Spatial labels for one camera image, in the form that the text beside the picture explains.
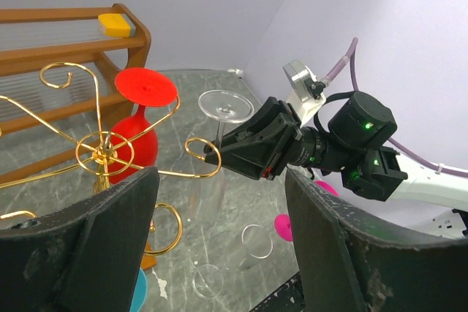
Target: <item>wine glass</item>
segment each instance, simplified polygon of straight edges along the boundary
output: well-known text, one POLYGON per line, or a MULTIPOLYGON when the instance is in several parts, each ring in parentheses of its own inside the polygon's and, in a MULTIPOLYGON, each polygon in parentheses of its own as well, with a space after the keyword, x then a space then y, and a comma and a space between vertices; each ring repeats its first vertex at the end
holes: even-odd
POLYGON ((245 273, 271 257, 272 251, 273 241, 261 226, 245 226, 218 255, 215 265, 196 267, 192 279, 195 294, 205 300, 218 297, 229 275, 235 277, 236 272, 245 273))
MULTIPOLYGON (((221 147, 226 123, 243 123, 254 115, 254 105, 242 95, 231 91, 206 91, 198 98, 198 106, 209 118, 218 122, 214 145, 221 147)), ((200 173, 209 173, 214 165, 200 165, 200 173)), ((213 177, 194 181, 188 199, 188 218, 202 227, 212 227, 222 207, 226 177, 221 168, 213 177)))

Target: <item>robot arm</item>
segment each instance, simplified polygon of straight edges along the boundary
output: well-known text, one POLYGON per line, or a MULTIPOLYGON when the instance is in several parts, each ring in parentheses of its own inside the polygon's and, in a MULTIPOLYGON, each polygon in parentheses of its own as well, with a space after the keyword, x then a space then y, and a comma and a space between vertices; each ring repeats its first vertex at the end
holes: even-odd
MULTIPOLYGON (((324 85, 300 61, 283 69, 293 88, 287 102, 268 98, 249 121, 223 137, 223 167, 269 180, 288 164, 323 175, 340 172, 343 186, 367 199, 414 199, 468 212, 466 178, 430 170, 383 146, 397 128, 390 109, 361 91, 327 100, 324 85), (317 113, 339 99, 347 101, 327 132, 317 113), (304 127, 312 118, 315 128, 304 127)), ((216 164, 216 155, 205 152, 205 161, 216 164)))

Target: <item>gray marble surface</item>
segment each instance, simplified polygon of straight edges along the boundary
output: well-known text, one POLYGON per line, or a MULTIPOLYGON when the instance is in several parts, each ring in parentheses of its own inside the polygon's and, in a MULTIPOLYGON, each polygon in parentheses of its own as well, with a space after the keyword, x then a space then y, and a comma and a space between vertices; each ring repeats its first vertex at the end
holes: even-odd
MULTIPOLYGON (((156 165, 161 170, 194 172, 199 161, 183 151, 184 141, 193 136, 213 139, 216 133, 216 122, 205 117, 198 108, 198 96, 207 90, 224 89, 244 95, 256 108, 259 104, 234 74, 217 71, 174 71, 166 74, 177 85, 182 103, 181 109, 156 129, 159 138, 156 165)), ((152 122, 167 111, 168 108, 148 109, 146 116, 152 122)), ((97 130, 92 114, 78 115, 55 125, 76 138, 97 130)), ((232 128, 234 126, 228 126, 226 132, 232 128)), ((39 160, 71 146, 41 126, 18 132, 14 138, 7 137, 0 140, 0 151, 16 167, 28 159, 39 160)), ((193 150, 201 152, 202 145, 194 145, 193 150)), ((1 172, 6 172, 9 167, 10 163, 3 163, 1 172)), ((225 174, 227 189, 222 211, 211 228, 202 228, 185 216, 187 196, 194 188, 194 182, 199 180, 162 176, 158 202, 168 202, 180 210, 185 228, 178 246, 159 256, 157 266, 146 272, 148 297, 143 312, 249 311, 298 271, 292 243, 280 239, 273 228, 275 217, 287 212, 284 179, 256 181, 231 171, 225 171, 225 174), (259 224, 268 230, 274 245, 271 256, 244 273, 224 274, 221 294, 215 300, 201 299, 192 288, 197 267, 222 260, 224 247, 248 224, 259 224)), ((47 180, 2 189, 0 212, 26 209, 40 216, 52 213, 91 196, 93 182, 93 175, 84 170, 74 170, 47 180)), ((148 241, 154 248, 161 248, 175 237, 176 223, 163 209, 155 212, 154 221, 156 232, 148 236, 148 241)))

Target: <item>purple cable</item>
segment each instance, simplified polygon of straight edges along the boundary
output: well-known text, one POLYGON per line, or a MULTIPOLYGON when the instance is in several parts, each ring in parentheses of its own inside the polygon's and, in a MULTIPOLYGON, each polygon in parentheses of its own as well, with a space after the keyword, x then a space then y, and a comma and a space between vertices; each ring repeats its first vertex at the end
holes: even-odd
POLYGON ((348 61, 350 60, 353 53, 356 51, 356 46, 358 45, 358 38, 353 38, 351 41, 351 45, 348 48, 348 51, 340 60, 336 63, 335 66, 330 70, 329 73, 323 78, 326 85, 329 85, 336 76, 346 67, 348 61))
MULTIPOLYGON (((358 38, 354 38, 352 42, 358 43, 358 38)), ((358 87, 358 81, 356 80, 356 70, 355 70, 355 56, 356 56, 356 45, 354 47, 354 51, 351 54, 351 59, 350 59, 350 73, 351 73, 351 83, 352 83, 352 89, 354 91, 359 91, 358 87)), ((422 164, 423 166, 426 166, 430 170, 437 171, 439 170, 439 167, 432 164, 431 162, 427 161, 426 159, 423 159, 421 156, 416 155, 413 153, 410 149, 404 147, 402 144, 394 140, 393 138, 390 138, 388 140, 391 144, 393 144, 395 147, 400 149, 401 152, 407 154, 411 159, 415 160, 416 162, 422 164)), ((462 177, 462 178, 468 178, 468 172, 462 172, 462 171, 457 171, 457 170, 450 170, 448 168, 443 168, 442 173, 445 173, 447 175, 455 175, 457 177, 462 177)))

